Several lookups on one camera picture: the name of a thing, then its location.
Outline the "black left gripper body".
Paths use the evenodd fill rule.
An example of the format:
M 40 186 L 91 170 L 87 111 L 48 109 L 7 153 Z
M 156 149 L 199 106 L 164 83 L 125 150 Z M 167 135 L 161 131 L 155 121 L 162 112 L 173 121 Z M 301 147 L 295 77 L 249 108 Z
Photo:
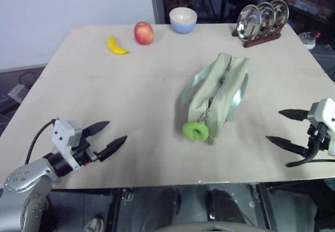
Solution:
M 100 153 L 94 152 L 90 149 L 90 143 L 85 137 L 81 136 L 79 139 L 79 144 L 71 148 L 71 155 L 78 165 L 85 166 L 89 163 L 100 161 L 103 162 L 104 159 Z

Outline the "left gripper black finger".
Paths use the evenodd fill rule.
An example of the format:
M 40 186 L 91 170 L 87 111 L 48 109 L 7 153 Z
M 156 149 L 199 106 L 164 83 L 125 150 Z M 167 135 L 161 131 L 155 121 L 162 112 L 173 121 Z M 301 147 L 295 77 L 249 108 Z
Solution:
M 112 156 L 125 143 L 127 138 L 128 136 L 123 136 L 118 139 L 115 139 L 110 144 L 108 144 L 106 148 L 98 154 L 99 161 L 103 162 L 106 159 L 108 159 L 110 156 Z
M 99 133 L 100 131 L 102 131 L 108 124 L 110 123 L 110 121 L 100 121 L 97 123 L 94 123 L 86 128 L 84 128 L 82 130 L 82 137 L 83 138 L 87 138 L 90 136 L 93 136 L 97 133 Z

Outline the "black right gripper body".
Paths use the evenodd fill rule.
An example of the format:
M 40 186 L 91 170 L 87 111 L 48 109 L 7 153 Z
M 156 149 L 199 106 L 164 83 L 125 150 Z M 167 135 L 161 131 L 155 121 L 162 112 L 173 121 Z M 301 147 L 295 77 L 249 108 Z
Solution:
M 319 150 L 324 151 L 329 149 L 330 136 L 328 134 L 328 127 L 323 122 L 316 125 L 310 124 L 307 134 L 309 135 L 307 149 L 312 151 L 315 148 L 315 143 L 320 142 Z

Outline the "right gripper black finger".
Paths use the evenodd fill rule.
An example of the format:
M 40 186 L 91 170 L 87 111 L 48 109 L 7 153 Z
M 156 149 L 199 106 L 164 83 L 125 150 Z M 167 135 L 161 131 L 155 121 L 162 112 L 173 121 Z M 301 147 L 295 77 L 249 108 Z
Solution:
M 279 146 L 280 148 L 298 154 L 304 158 L 311 158 L 312 150 L 307 149 L 303 146 L 293 144 L 290 140 L 276 137 L 276 136 L 265 136 L 270 142 Z
M 303 109 L 284 109 L 278 111 L 278 113 L 292 120 L 303 121 L 308 118 L 309 111 Z

